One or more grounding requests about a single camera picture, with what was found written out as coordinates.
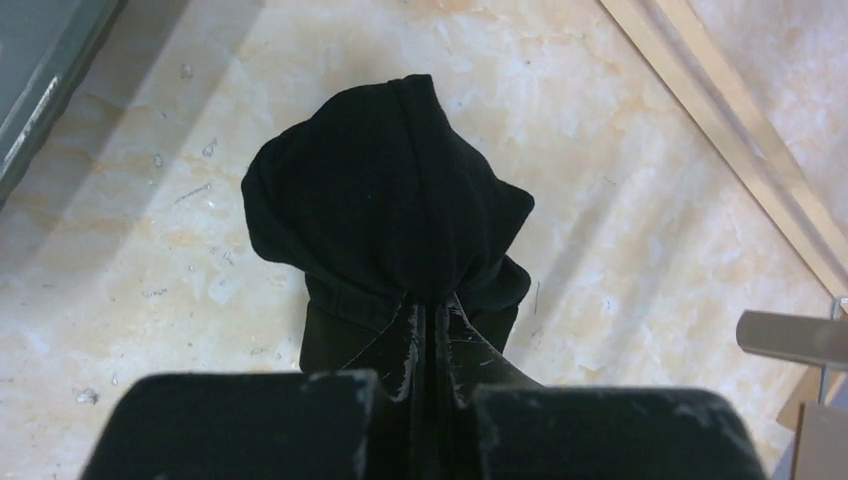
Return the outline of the dark green plastic bin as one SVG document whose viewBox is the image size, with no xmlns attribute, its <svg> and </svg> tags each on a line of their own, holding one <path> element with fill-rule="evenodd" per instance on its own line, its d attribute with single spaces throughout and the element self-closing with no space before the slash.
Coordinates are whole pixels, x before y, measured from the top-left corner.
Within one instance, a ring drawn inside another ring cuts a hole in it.
<svg viewBox="0 0 848 480">
<path fill-rule="evenodd" d="M 1 203 L 44 144 L 124 1 L 1 3 Z"/>
</svg>

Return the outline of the black garment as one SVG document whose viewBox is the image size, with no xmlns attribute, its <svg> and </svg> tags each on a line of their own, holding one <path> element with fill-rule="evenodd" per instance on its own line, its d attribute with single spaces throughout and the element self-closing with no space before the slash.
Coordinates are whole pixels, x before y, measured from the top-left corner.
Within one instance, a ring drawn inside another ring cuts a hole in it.
<svg viewBox="0 0 848 480">
<path fill-rule="evenodd" d="M 405 295 L 457 298 L 505 348 L 531 286 L 508 249 L 535 201 L 452 128 L 430 76 L 334 95 L 260 148 L 241 192 L 256 254 L 305 276 L 301 371 L 346 365 Z"/>
</svg>

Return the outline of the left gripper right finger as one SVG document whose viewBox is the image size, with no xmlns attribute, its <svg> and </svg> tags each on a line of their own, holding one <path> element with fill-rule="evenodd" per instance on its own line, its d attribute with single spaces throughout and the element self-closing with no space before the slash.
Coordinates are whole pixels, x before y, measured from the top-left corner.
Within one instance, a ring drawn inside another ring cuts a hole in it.
<svg viewBox="0 0 848 480">
<path fill-rule="evenodd" d="M 457 296 L 438 307 L 436 317 L 437 372 L 444 376 L 447 413 L 446 445 L 442 448 L 444 479 L 479 479 L 480 439 L 474 394 L 492 386 L 535 388 L 531 379 L 510 363 L 472 326 Z"/>
</svg>

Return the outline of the wooden clothes rack frame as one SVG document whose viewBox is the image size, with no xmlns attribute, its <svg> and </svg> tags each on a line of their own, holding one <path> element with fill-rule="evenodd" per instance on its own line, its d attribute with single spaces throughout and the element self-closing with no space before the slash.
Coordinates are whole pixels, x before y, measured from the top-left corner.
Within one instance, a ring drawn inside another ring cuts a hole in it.
<svg viewBox="0 0 848 480">
<path fill-rule="evenodd" d="M 835 297 L 846 293 L 845 232 L 689 3 L 654 6 L 690 61 L 647 3 L 602 5 L 824 288 Z"/>
</svg>

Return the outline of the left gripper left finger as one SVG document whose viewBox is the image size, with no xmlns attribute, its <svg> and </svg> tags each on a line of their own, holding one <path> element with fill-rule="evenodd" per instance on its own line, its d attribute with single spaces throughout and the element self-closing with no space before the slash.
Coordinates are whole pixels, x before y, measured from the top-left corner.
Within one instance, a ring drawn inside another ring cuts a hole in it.
<svg viewBox="0 0 848 480">
<path fill-rule="evenodd" d="M 347 370 L 376 376 L 366 437 L 366 479 L 417 479 L 426 418 L 426 312 L 406 295 L 390 324 Z"/>
</svg>

